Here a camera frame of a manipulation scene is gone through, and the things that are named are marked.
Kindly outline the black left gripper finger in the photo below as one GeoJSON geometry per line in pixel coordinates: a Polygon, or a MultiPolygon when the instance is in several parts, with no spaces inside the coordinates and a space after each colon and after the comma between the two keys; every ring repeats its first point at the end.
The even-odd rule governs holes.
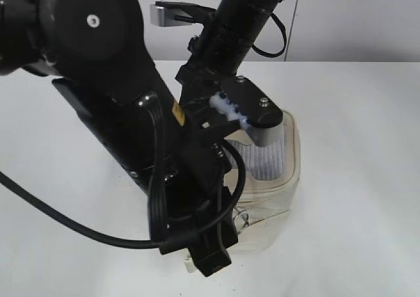
{"type": "Polygon", "coordinates": [[[223,243],[221,225],[200,234],[198,240],[190,245],[190,255],[195,267],[205,277],[229,266],[232,261],[223,243]]]}

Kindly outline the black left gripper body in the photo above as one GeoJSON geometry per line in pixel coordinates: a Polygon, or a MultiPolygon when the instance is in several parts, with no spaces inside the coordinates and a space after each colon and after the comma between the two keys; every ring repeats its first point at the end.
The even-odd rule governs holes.
{"type": "Polygon", "coordinates": [[[150,237],[162,254],[225,254],[238,237],[232,211],[245,186],[245,164],[226,136],[237,120],[188,133],[170,156],[172,179],[158,157],[150,182],[150,237]]]}

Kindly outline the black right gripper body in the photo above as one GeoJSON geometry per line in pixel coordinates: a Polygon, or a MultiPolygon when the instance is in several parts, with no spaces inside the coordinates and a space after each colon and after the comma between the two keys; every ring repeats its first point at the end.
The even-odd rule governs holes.
{"type": "Polygon", "coordinates": [[[235,73],[221,73],[193,62],[181,66],[176,80],[182,86],[179,104],[186,115],[183,140],[221,140],[240,129],[240,114],[222,87],[235,78],[235,73]]]}

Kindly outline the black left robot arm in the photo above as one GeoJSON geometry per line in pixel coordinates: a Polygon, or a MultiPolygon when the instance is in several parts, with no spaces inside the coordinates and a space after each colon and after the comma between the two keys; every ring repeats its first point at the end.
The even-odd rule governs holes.
{"type": "Polygon", "coordinates": [[[52,76],[81,122],[147,195],[149,239],[84,226],[9,177],[1,183],[58,223],[113,247],[186,249],[210,276],[231,264],[245,166],[226,141],[238,119],[182,108],[144,42],[138,0],[1,0],[1,74],[52,76]]]}

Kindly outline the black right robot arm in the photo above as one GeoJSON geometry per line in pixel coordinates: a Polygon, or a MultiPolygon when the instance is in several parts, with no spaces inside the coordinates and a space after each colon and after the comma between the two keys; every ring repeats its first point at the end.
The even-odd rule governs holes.
{"type": "Polygon", "coordinates": [[[177,76],[182,85],[180,102],[219,98],[238,106],[243,129],[258,146],[276,141],[283,111],[250,79],[238,70],[269,19],[286,38],[285,26],[274,10],[283,0],[221,0],[217,9],[188,6],[187,13],[203,25],[197,39],[191,39],[191,56],[177,76]]]}

